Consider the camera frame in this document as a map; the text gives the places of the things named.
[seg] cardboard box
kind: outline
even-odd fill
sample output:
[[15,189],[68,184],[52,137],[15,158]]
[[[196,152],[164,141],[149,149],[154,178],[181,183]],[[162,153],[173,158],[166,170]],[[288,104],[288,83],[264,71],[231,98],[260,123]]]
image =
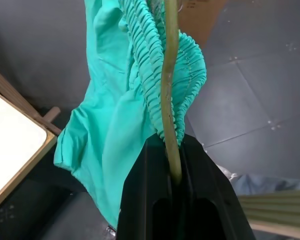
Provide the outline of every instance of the cardboard box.
[[203,48],[227,0],[183,0],[179,28]]

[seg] white tabletop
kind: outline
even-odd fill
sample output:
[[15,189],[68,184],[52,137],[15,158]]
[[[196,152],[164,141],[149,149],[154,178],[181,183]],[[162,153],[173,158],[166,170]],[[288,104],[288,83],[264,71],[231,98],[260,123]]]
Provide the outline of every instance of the white tabletop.
[[45,129],[0,97],[0,191],[46,139]]

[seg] green cord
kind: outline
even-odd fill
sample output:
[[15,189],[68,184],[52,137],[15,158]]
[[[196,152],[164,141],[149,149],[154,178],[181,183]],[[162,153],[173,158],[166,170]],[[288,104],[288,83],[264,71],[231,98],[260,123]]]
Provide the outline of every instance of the green cord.
[[171,107],[172,82],[179,48],[178,0],[164,0],[164,8],[166,49],[161,74],[161,113],[170,174],[173,182],[179,185],[182,171]]

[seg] teal fabric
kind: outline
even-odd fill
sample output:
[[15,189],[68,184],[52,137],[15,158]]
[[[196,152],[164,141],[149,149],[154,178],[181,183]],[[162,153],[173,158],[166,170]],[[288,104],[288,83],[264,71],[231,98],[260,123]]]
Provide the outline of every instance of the teal fabric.
[[[85,11],[91,81],[58,137],[54,164],[71,171],[116,227],[124,181],[146,139],[156,133],[164,139],[165,10],[162,0],[85,0]],[[180,33],[172,84],[179,144],[186,111],[205,80],[199,46]]]

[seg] wooden frame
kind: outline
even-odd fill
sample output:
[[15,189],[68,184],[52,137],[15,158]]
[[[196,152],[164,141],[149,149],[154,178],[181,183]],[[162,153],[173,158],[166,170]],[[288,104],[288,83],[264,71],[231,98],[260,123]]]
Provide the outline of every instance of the wooden frame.
[[7,102],[9,105],[17,109],[21,114],[25,115],[36,125],[40,126],[46,132],[46,139],[42,146],[35,152],[35,154],[23,165],[23,167],[9,180],[9,182],[0,190],[0,204],[7,198],[13,189],[25,178],[25,176],[34,168],[34,166],[41,160],[41,158],[52,148],[57,142],[57,137],[48,131],[44,126],[33,120],[18,107],[7,101],[0,95],[0,98]]
[[58,107],[53,107],[46,116],[42,117],[37,110],[0,74],[0,93],[14,104],[18,109],[45,126],[55,135],[59,135],[61,130],[51,123],[60,113]]

